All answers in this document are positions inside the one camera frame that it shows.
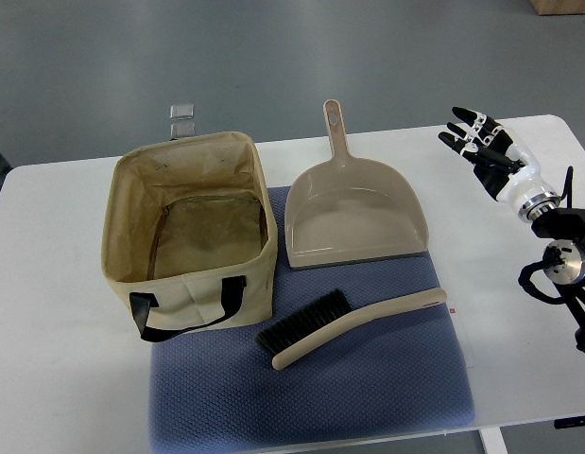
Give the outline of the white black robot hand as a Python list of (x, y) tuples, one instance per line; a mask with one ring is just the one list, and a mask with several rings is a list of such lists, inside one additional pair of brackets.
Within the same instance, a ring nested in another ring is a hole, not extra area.
[(495, 201), (508, 204), (525, 222), (538, 210), (559, 207), (560, 195), (542, 179), (533, 153), (510, 129), (485, 113), (463, 107), (452, 112), (464, 125), (449, 123), (439, 140), (471, 163), (473, 174)]

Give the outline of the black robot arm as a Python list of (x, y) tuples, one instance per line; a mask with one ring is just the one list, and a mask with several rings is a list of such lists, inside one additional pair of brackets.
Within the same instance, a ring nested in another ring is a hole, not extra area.
[(551, 242), (542, 258), (524, 266), (518, 283), (525, 293), (551, 306), (567, 306), (576, 320), (576, 349), (585, 354), (585, 209), (573, 206), (574, 169), (566, 171), (562, 193), (541, 193), (521, 207), (532, 232)]

